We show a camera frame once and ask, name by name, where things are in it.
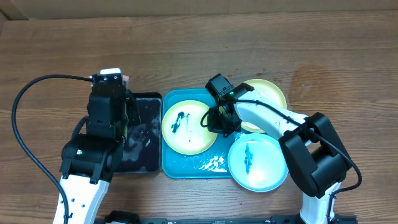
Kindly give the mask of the yellow plate with blue stain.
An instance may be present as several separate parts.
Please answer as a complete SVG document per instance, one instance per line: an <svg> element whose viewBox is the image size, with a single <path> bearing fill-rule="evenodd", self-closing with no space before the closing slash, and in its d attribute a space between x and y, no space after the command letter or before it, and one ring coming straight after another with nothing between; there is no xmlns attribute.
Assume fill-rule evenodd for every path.
<svg viewBox="0 0 398 224"><path fill-rule="evenodd" d="M217 134L204 128L201 119L210 107L196 100L171 106L162 119L162 135L167 145L180 154L195 155L209 149Z"/></svg>

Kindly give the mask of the light blue plate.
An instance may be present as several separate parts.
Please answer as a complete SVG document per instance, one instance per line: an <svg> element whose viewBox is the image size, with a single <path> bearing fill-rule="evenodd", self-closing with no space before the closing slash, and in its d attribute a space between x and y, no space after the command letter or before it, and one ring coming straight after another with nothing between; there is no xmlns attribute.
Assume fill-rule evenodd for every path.
<svg viewBox="0 0 398 224"><path fill-rule="evenodd" d="M235 140L228 153L228 168L233 179L252 192L270 192L288 176L279 142L259 133Z"/></svg>

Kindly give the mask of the pink sponge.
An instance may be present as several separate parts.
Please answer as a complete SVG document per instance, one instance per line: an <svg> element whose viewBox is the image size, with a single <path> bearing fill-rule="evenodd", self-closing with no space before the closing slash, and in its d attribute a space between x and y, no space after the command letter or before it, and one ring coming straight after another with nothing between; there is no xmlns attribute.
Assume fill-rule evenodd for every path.
<svg viewBox="0 0 398 224"><path fill-rule="evenodd" d="M123 75L123 85L125 86L126 89L128 89L128 84L129 84L129 76Z"/></svg>

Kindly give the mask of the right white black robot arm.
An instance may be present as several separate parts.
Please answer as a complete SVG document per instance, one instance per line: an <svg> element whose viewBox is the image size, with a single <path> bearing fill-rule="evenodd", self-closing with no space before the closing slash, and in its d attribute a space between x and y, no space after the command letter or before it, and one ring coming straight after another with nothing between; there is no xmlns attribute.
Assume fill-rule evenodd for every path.
<svg viewBox="0 0 398 224"><path fill-rule="evenodd" d="M209 81L215 99L204 119L212 133L228 137L249 122L279 144L290 175L303 192L302 223L335 223L335 196L350 169L357 169L330 120L319 112L298 114L264 98L253 86Z"/></svg>

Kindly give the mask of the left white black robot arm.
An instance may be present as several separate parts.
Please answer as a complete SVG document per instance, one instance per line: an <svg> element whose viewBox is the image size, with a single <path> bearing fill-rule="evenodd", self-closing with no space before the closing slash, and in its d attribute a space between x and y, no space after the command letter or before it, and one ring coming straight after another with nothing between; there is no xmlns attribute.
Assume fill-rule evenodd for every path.
<svg viewBox="0 0 398 224"><path fill-rule="evenodd" d="M63 147L60 172L65 197L58 200L54 223L93 223L114 171L121 162L127 138L127 96L120 73L93 75L87 106Z"/></svg>

